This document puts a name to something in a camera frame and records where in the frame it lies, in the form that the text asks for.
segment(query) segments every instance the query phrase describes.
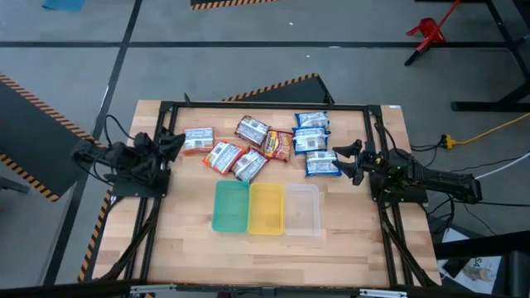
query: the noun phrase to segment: metal bracket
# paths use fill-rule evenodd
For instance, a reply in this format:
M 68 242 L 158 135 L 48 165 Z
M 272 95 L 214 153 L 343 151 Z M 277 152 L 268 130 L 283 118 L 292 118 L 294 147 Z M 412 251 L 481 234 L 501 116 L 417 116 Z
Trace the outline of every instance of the metal bracket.
M 131 286 L 131 295 L 176 291 L 176 285 Z
M 374 298 L 407 298 L 406 292 L 361 289 L 359 296 Z
M 375 117 L 382 117 L 383 112 L 381 111 L 381 106 L 377 104 L 369 104 L 366 106 L 368 110 L 375 116 Z

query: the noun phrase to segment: yellow cable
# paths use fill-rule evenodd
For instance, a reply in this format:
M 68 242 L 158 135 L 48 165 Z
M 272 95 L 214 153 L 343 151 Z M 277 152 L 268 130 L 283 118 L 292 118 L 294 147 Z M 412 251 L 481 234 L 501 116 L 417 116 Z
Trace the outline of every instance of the yellow cable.
M 494 127 L 494 128 L 491 128 L 490 130 L 488 130 L 487 132 L 482 132 L 480 133 L 480 135 L 476 136 L 476 137 L 472 137 L 471 139 L 469 140 L 465 140 L 465 141 L 456 141 L 456 140 L 451 140 L 451 137 L 448 139 L 448 143 L 450 142 L 451 145 L 448 147 L 448 149 L 451 149 L 451 147 L 455 146 L 455 145 L 465 145 L 465 144 L 469 144 L 471 143 L 472 141 L 476 141 L 478 139 L 480 139 L 481 137 L 484 137 L 484 136 L 487 136 L 489 135 L 491 132 L 494 132 L 496 130 L 499 130 L 503 127 L 507 127 L 508 125 L 510 124 L 513 124 L 513 123 L 516 123 L 517 121 L 520 121 L 520 120 L 523 120 L 524 118 L 530 116 L 530 113 L 525 113 L 523 116 L 519 117 L 519 118 L 516 118 L 512 121 L 509 121 L 509 122 L 506 122 L 505 124 L 501 124 L 497 127 Z

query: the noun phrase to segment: yellow extension cord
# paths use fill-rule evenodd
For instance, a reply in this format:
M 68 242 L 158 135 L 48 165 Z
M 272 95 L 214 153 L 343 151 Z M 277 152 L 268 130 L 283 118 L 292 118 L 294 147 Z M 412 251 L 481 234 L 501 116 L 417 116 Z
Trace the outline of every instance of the yellow extension cord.
M 523 120 L 524 118 L 526 118 L 528 116 L 530 116 L 530 113 L 525 113 L 523 116 L 521 116 L 519 118 L 516 118 L 516 119 L 514 119 L 512 121 L 506 122 L 505 124 L 501 124 L 501 125 L 499 125 L 497 127 L 491 128 L 487 132 L 482 132 L 482 133 L 480 133 L 480 135 L 478 135 L 476 137 L 472 137 L 471 139 L 465 140 L 465 141 L 456 141 L 456 140 L 453 140 L 450 135 L 446 135 L 446 141 L 445 141 L 446 148 L 450 150 L 450 149 L 453 149 L 453 147 L 458 146 L 458 145 L 469 144 L 472 141 L 476 141 L 476 140 L 480 139 L 481 137 L 489 135 L 491 132 L 499 130 L 499 129 L 503 128 L 503 127 L 507 127 L 508 125 L 516 123 L 517 121 Z

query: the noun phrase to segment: snack package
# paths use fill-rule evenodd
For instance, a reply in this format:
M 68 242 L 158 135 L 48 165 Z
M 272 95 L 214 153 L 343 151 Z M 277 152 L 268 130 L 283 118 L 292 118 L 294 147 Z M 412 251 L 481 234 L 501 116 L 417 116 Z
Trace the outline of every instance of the snack package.
M 337 153 L 333 151 L 309 152 L 306 154 L 306 177 L 314 175 L 341 176 L 342 172 L 332 164 L 338 160 Z
M 292 132 L 280 132 L 270 129 L 263 148 L 265 156 L 288 162 L 291 155 L 292 138 Z
M 256 147 L 261 147 L 270 127 L 258 120 L 244 116 L 238 124 L 234 134 L 243 140 L 251 142 Z
M 232 167 L 235 177 L 241 181 L 252 183 L 258 172 L 268 163 L 266 158 L 258 150 L 249 148 L 248 152 L 243 154 Z
M 214 148 L 214 129 L 188 128 L 184 129 L 184 153 L 210 152 Z
M 218 171 L 219 173 L 226 175 L 232 165 L 240 156 L 245 153 L 245 148 L 230 144 L 229 142 L 221 141 L 215 145 L 207 157 L 202 161 L 205 165 Z
M 295 133 L 293 138 L 295 155 L 327 151 L 329 132 L 324 127 L 299 127 L 293 128 L 292 131 Z
M 330 120 L 327 112 L 295 113 L 298 127 L 325 127 L 328 128 Z

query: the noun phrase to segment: concrete floor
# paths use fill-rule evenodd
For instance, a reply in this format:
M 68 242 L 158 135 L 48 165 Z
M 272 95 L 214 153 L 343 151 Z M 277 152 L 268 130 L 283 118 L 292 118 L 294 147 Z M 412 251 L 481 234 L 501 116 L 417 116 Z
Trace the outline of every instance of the concrete floor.
M 508 1 L 495 1 L 518 38 L 528 29 Z M 418 41 L 404 32 L 422 17 L 439 20 L 449 5 L 413 0 L 282 0 L 193 12 L 187 1 L 144 1 L 133 41 Z M 82 12 L 54 12 L 41 0 L 4 0 L 1 41 L 121 41 L 132 0 L 87 1 Z M 451 41 L 501 41 L 488 10 L 462 5 L 444 26 Z M 523 49 L 525 55 L 530 50 Z M 0 71 L 91 131 L 118 49 L 0 48 Z M 245 90 L 319 73 L 337 103 L 403 106 L 412 144 L 442 133 L 467 139 L 516 118 L 516 113 L 453 113 L 454 100 L 494 101 L 523 82 L 507 50 L 432 50 L 413 67 L 409 49 L 165 48 L 129 49 L 109 112 L 127 129 L 139 99 L 220 100 Z M 453 151 L 438 152 L 433 167 L 452 170 L 522 155 L 530 147 L 526 120 Z M 111 129 L 113 140 L 123 139 Z M 432 152 L 417 154 L 428 162 Z M 528 163 L 484 179 L 486 201 L 528 202 Z M 473 171 L 479 175 L 494 169 Z M 17 179 L 5 166 L 0 175 Z M 89 180 L 57 282 L 74 282 L 99 213 L 105 186 Z M 0 287 L 34 286 L 43 272 L 69 202 L 50 204 L 29 195 L 0 192 Z M 431 195 L 431 206 L 445 199 Z M 455 224 L 489 231 L 458 204 Z M 471 206 L 496 233 L 530 229 L 526 210 Z M 441 215 L 448 209 L 439 210 Z

